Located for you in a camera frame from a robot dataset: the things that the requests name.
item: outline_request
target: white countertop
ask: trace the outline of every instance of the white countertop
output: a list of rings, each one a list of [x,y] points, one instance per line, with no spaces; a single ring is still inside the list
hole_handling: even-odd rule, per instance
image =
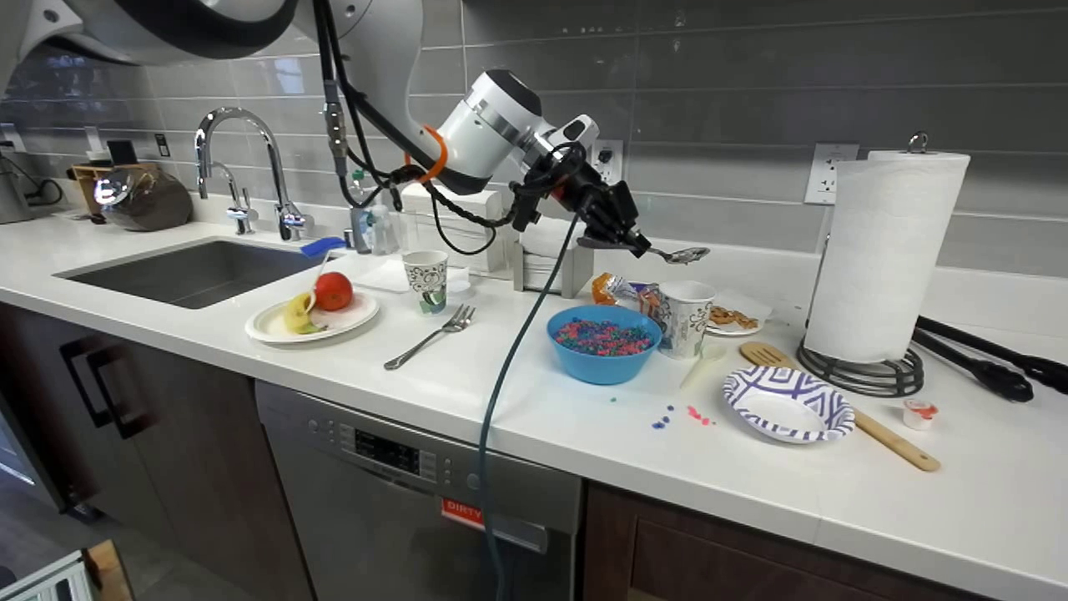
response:
[[[203,310],[168,306],[56,272],[188,245],[208,237],[238,241],[222,220],[162,233],[125,233],[56,212],[0,228],[0,303],[86,324],[117,338],[198,358],[272,382],[399,417],[449,438],[479,439],[498,366],[533,292],[512,279],[480,279],[472,292],[472,331],[436,339],[404,369],[382,363],[444,316],[423,316],[404,292],[364,289],[382,312],[336,339],[263,347],[244,321],[315,279],[315,270],[229,296]],[[632,278],[709,278],[775,303],[769,338],[799,339],[813,255],[716,245],[701,268],[599,255]],[[343,255],[330,268],[361,272],[382,255]],[[1007,347],[1068,359],[1066,279],[937,270],[929,312]],[[923,474],[865,432],[827,446],[782,446],[740,431],[718,399],[718,380],[746,366],[729,355],[687,391],[687,359],[658,355],[623,386],[569,380],[551,358],[545,321],[572,300],[551,296],[503,382],[491,444],[590,481],[662,496],[701,513],[775,529],[805,543],[887,564],[918,577],[991,596],[1068,596],[1068,397],[1035,382],[1033,402],[1007,402],[929,358],[929,386],[943,420],[909,431],[898,399],[848,393],[898,432],[943,461]],[[670,428],[650,428],[674,402]]]

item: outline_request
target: dark gray cabinet door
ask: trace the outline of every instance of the dark gray cabinet door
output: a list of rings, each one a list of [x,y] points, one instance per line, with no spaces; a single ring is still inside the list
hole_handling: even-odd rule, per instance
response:
[[[0,363],[18,382],[18,410],[54,458],[68,496],[168,543],[170,528],[137,444],[120,432],[117,410],[107,408],[120,373],[96,359],[114,339],[24,310],[0,310],[0,321]]]
[[[255,382],[149,347],[129,347],[129,363],[149,397],[137,446],[175,543],[255,596],[311,596]]]
[[[588,486],[585,596],[590,601],[975,601],[846,554]]]
[[[258,601],[311,596],[248,378],[5,303],[0,366],[68,496]]]

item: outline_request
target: tongs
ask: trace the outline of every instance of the tongs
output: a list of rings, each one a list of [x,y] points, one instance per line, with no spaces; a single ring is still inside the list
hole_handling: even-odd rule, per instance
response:
[[[963,351],[934,339],[934,338],[946,338],[946,339],[954,339],[954,345],[967,345],[975,351],[984,351],[991,358],[1001,358],[1007,363],[1014,363],[1018,369],[1024,369],[1028,378],[1068,393],[1068,366],[1059,363],[1059,359],[1048,359],[1048,358],[1033,358],[1033,355],[1018,355],[1018,351],[1007,351],[1001,345],[991,345],[984,338],[975,338],[967,331],[957,331],[957,326],[949,326],[943,321],[933,321],[933,316],[918,316],[918,331],[912,339],[933,347],[934,355],[943,355],[946,359],[950,363],[963,363],[965,369],[975,373],[975,380],[1007,399],[1033,399],[1033,382],[1018,373],[1018,369],[1007,369],[996,359],[975,359],[975,358],[965,358]]]

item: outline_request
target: white cup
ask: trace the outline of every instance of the white cup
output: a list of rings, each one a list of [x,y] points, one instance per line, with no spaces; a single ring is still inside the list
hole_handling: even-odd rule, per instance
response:
[[[674,358],[701,355],[709,338],[709,310],[716,306],[711,287],[701,279],[669,279],[662,284],[666,292],[666,347]]]
[[[406,287],[421,300],[423,312],[442,312],[449,303],[449,254],[444,249],[412,249],[400,254]]]

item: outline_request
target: paper towel roll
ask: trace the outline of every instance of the paper towel roll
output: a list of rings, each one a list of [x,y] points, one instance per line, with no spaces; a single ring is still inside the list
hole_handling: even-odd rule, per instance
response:
[[[841,163],[805,347],[835,359],[900,359],[957,204],[967,154],[872,150]]]

